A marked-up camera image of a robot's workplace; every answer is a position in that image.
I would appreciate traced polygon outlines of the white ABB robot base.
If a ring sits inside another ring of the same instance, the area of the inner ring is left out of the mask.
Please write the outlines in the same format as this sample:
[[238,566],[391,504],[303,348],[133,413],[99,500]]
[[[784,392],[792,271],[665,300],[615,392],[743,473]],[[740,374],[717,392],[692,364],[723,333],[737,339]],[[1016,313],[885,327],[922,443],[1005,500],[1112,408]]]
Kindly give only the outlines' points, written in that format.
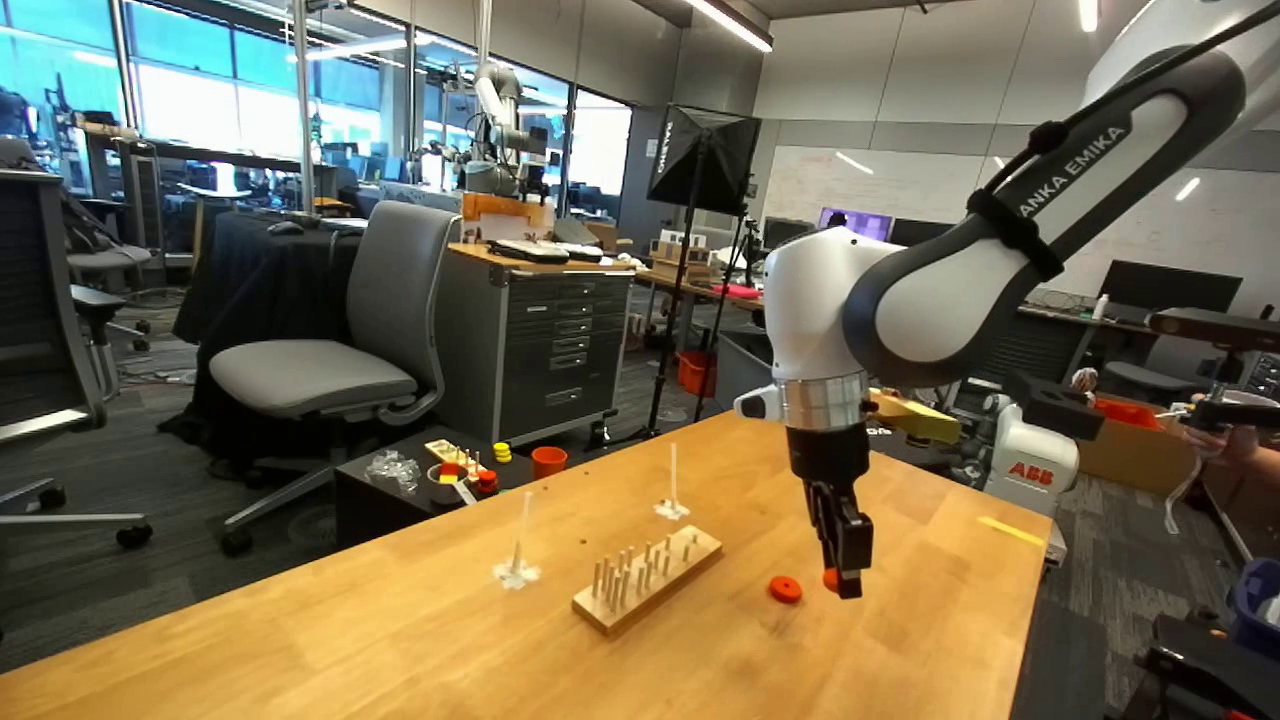
[[985,491],[1050,518],[1081,468],[1076,441],[1028,423],[1025,408],[1009,398],[997,399],[991,419],[997,433]]

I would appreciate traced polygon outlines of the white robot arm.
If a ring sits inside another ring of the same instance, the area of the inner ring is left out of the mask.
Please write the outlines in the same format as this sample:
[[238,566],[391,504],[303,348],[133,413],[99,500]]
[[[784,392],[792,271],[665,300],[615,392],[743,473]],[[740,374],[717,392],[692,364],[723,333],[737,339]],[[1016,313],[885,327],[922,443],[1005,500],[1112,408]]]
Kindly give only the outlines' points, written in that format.
[[823,585],[853,600],[871,569],[866,387],[946,385],[1067,257],[1255,120],[1274,79],[1280,0],[1142,0],[1084,79],[1084,99],[966,195],[944,233],[901,247],[842,228],[769,257],[770,381],[737,408],[788,433]]

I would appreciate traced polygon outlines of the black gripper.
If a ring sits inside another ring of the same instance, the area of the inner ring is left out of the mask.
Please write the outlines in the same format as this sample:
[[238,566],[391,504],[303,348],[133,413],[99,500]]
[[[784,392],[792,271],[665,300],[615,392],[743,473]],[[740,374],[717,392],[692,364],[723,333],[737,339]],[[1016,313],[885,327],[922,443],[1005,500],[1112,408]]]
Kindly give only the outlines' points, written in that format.
[[792,430],[788,462],[804,486],[823,569],[835,569],[835,594],[854,600],[862,594],[858,572],[871,566],[871,519],[854,514],[854,482],[866,473],[866,433],[858,423],[842,433]]

